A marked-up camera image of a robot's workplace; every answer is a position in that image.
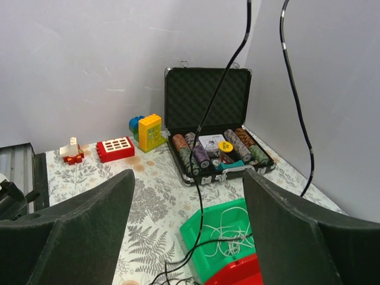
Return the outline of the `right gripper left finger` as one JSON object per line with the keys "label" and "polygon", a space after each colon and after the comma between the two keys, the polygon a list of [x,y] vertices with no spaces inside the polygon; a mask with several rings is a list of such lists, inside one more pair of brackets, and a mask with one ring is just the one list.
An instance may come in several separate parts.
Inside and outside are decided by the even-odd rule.
{"label": "right gripper left finger", "polygon": [[59,204],[1,221],[1,284],[112,284],[132,204],[126,169]]}

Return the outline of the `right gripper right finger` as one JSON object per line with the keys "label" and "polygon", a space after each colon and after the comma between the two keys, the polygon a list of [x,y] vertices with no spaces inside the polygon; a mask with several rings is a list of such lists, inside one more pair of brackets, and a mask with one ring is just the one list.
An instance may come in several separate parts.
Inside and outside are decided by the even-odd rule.
{"label": "right gripper right finger", "polygon": [[379,284],[379,223],[329,210],[254,170],[243,190],[264,284]]}

